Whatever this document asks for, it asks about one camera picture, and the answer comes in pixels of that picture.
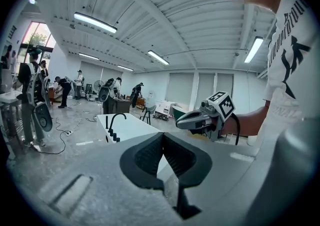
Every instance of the white shirt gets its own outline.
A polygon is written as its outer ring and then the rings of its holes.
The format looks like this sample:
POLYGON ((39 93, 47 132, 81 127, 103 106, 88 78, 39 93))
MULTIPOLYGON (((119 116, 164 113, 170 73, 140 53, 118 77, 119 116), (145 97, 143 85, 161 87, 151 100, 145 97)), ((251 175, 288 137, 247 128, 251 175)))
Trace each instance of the white shirt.
POLYGON ((282 131, 301 118, 299 103, 286 81, 319 34, 317 20, 305 0, 281 0, 276 19, 276 32, 269 46, 268 83, 264 93, 270 106, 258 134, 262 139, 277 139, 282 131))
POLYGON ((11 73, 16 72, 16 67, 17 67, 17 56, 15 55, 14 57, 11 57, 10 59, 10 70, 11 73))
POLYGON ((83 78, 84 78, 83 75, 78 75, 75 85, 81 86, 82 85, 81 81, 83 78))
POLYGON ((114 84, 112 84, 110 87, 109 87, 109 95, 111 98, 115 98, 115 90, 116 91, 120 91, 121 89, 121 84, 120 84, 120 81, 119 80, 116 80, 114 82, 114 84))

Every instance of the black faucet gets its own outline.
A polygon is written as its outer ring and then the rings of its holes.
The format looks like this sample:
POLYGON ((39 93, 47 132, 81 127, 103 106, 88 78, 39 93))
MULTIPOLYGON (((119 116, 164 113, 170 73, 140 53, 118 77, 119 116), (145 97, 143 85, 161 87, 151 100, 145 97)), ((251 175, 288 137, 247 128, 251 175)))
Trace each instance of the black faucet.
POLYGON ((113 116, 112 120, 111 120, 111 125, 110 125, 110 128, 109 128, 109 131, 108 131, 108 132, 110 132, 110 131, 112 130, 112 124, 114 123, 114 118, 115 118, 116 116, 118 116, 118 115, 123 115, 124 118, 127 119, 126 115, 123 114, 123 113, 115 114, 115 115, 113 116))

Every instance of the desk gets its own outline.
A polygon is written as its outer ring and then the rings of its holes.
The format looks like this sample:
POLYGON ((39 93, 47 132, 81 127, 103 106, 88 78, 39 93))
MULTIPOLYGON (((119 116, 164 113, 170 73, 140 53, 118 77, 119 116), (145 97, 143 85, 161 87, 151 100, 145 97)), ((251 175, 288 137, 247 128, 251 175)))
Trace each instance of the desk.
MULTIPOLYGON (((107 137, 109 143, 116 143, 113 141, 113 137, 108 133, 109 129, 106 129, 106 116, 108 116, 108 127, 110 128, 112 117, 115 114, 109 115, 98 115, 98 124, 100 135, 107 137)), ((122 115, 118 115, 114 118, 112 129, 116 136, 120 138, 120 141, 129 140, 135 137, 144 136, 150 133, 161 132, 160 130, 154 128, 151 125, 148 125, 145 122, 142 122, 135 116, 125 113, 126 119, 122 115)))
POLYGON ((115 113, 129 113, 130 100, 115 100, 115 113))

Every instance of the ceiling light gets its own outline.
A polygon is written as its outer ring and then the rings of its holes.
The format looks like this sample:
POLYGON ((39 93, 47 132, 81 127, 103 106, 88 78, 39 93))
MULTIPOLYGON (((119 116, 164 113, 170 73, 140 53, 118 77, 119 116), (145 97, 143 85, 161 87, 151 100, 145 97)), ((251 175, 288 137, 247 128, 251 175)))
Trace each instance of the ceiling light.
POLYGON ((79 55, 80 55, 80 56, 87 57, 87 58, 91 58, 91 59, 94 59, 94 60, 98 60, 98 58, 93 57, 93 56, 90 56, 90 55, 87 55, 87 54, 79 53, 79 55))
POLYGON ((36 0, 29 0, 29 3, 35 4, 35 3, 36 3, 36 0))
POLYGON ((245 59, 245 63, 250 63, 250 61, 253 59, 253 57, 255 56, 255 54, 257 53, 258 49, 260 48, 262 42, 263 42, 263 38, 261 37, 256 37, 254 40, 254 43, 252 45, 252 48, 248 54, 248 56, 245 59))
POLYGON ((97 27, 100 27, 100 28, 103 28, 111 33, 115 33, 118 29, 105 23, 105 22, 102 22, 100 20, 97 20, 95 18, 92 18, 92 17, 89 17, 89 16, 86 16, 84 14, 81 14, 81 13, 78 13, 76 12, 74 14, 74 18, 77 19, 77 20, 81 20, 81 21, 84 21, 84 22, 87 22, 89 24, 92 24, 92 25, 95 25, 97 27))
POLYGON ((119 66, 117 65, 119 68, 123 68, 123 69, 126 69, 126 70, 129 70, 129 71, 133 71, 133 69, 130 69, 130 68, 126 68, 126 67, 123 67, 123 66, 119 66))
POLYGON ((165 65, 169 65, 169 62, 164 60, 162 57, 160 57, 157 53, 154 51, 148 51, 148 54, 159 60, 161 63, 164 63, 165 65))

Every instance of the table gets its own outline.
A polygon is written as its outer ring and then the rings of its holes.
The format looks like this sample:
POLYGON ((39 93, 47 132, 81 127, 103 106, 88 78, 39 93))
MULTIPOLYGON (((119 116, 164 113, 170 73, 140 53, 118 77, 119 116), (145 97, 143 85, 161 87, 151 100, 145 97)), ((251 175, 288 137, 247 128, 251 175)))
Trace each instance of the table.
POLYGON ((11 91, 7 93, 2 93, 0 94, 0 102, 6 103, 6 104, 11 104, 13 102, 18 101, 17 96, 21 94, 21 91, 11 91))
MULTIPOLYGON (((110 136, 108 130, 110 129, 111 120, 115 114, 108 115, 98 115, 98 124, 100 129, 100 134, 106 136, 108 143, 116 143, 113 141, 113 137, 110 136), (106 129, 106 116, 108 116, 108 127, 106 129)), ((129 140, 135 137, 144 136, 150 133, 161 132, 160 130, 154 128, 151 125, 139 120, 135 116, 125 113, 126 119, 122 115, 118 115, 113 120, 112 129, 116 136, 120 138, 120 141, 129 140)))
POLYGON ((16 112, 16 118, 19 119, 19 112, 18 112, 18 105, 20 104, 20 100, 17 99, 17 96, 20 95, 22 92, 12 89, 11 92, 2 93, 0 94, 0 102, 4 103, 6 106, 1 108, 1 110, 5 110, 9 108, 9 114, 8 117, 5 116, 4 113, 4 120, 7 121, 9 134, 11 136, 16 136, 16 139, 18 141, 18 144, 20 145, 20 148, 22 149, 21 140, 16 132, 16 127, 14 124, 14 115, 12 107, 15 106, 15 112, 16 112))

